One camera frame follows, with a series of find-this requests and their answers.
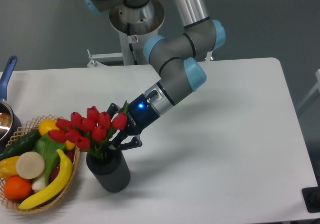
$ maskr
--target yellow bell pepper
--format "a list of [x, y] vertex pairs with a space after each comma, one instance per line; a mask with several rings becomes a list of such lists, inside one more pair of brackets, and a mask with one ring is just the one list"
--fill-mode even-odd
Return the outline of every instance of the yellow bell pepper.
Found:
[[0, 177], [8, 180], [10, 177], [18, 175], [16, 171], [16, 161], [19, 156], [10, 157], [0, 161]]
[[56, 127], [56, 120], [51, 119], [45, 119], [39, 124], [39, 132], [40, 135], [43, 136], [44, 134], [48, 133], [50, 130], [59, 130], [58, 127]]
[[66, 144], [65, 145], [66, 150], [73, 150], [76, 146], [74, 143], [72, 143], [71, 141], [68, 141], [68, 140], [65, 142], [65, 144]]

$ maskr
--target black vase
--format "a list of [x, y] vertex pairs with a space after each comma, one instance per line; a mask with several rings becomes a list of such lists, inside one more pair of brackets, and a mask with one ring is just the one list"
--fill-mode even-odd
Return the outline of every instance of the black vase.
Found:
[[110, 151], [106, 164], [98, 163], [87, 153], [86, 163], [102, 187], [109, 192], [119, 192], [126, 188], [130, 182], [130, 171], [122, 151]]

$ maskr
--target gray wall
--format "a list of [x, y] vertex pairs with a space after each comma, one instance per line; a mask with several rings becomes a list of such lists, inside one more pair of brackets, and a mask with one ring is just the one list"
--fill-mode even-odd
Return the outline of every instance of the gray wall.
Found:
[[[168, 38], [183, 32], [174, 0], [160, 0]], [[316, 83], [320, 69], [320, 0], [205, 0], [220, 20], [226, 44], [217, 60], [275, 57], [296, 105]], [[120, 52], [108, 13], [93, 16], [83, 0], [0, 0], [0, 71], [10, 55], [16, 70], [76, 68], [92, 54]], [[313, 159], [320, 159], [320, 100], [299, 119]]]

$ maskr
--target tulip bouquet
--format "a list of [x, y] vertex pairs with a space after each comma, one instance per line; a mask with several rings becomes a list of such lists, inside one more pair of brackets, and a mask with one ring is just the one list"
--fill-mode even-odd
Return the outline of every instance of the tulip bouquet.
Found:
[[113, 119], [106, 111], [99, 112], [96, 106], [87, 108], [86, 118], [78, 112], [73, 112], [70, 120], [58, 119], [56, 126], [59, 130], [51, 130], [48, 135], [59, 143], [74, 143], [81, 151], [90, 153], [98, 162], [106, 163], [110, 139], [117, 130], [121, 131], [126, 127], [128, 107], [126, 101]]

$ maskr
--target wicker basket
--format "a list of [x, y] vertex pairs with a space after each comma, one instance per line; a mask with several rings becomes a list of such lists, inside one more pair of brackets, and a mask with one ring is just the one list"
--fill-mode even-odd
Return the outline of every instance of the wicker basket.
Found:
[[[27, 121], [26, 124], [23, 124], [22, 127], [19, 127], [18, 130], [13, 134], [13, 136], [10, 138], [10, 141], [8, 142], [8, 145], [13, 143], [15, 140], [19, 139], [21, 136], [27, 134], [28, 132], [37, 129], [39, 124], [43, 120], [45, 120], [45, 119], [57, 120], [58, 118], [62, 118], [62, 117], [49, 115], [49, 116], [41, 116], [38, 118], [34, 118], [31, 121]], [[53, 201], [51, 201], [50, 203], [40, 205], [40, 206], [35, 207], [30, 210], [20, 210], [19, 209], [20, 202], [11, 201], [5, 197], [3, 187], [5, 185], [6, 180], [0, 178], [0, 202], [1, 202], [1, 204], [5, 205], [7, 209], [13, 210], [13, 211], [18, 212], [20, 214], [33, 214], [33, 213], [38, 213], [38, 212], [41, 212], [44, 210], [48, 210], [49, 208], [54, 206], [59, 200], [61, 200], [64, 197], [64, 195], [67, 193], [67, 191], [68, 191], [68, 189], [74, 179], [74, 176], [76, 174], [76, 170], [77, 170], [77, 167], [79, 164], [79, 159], [80, 159], [80, 150], [77, 147], [75, 149], [74, 157], [75, 158], [74, 158], [74, 162], [73, 162], [73, 171], [72, 171], [72, 175], [71, 175], [69, 183], [62, 190], [62, 192], [60, 192], [60, 194], [57, 195], [55, 197], [55, 199]]]

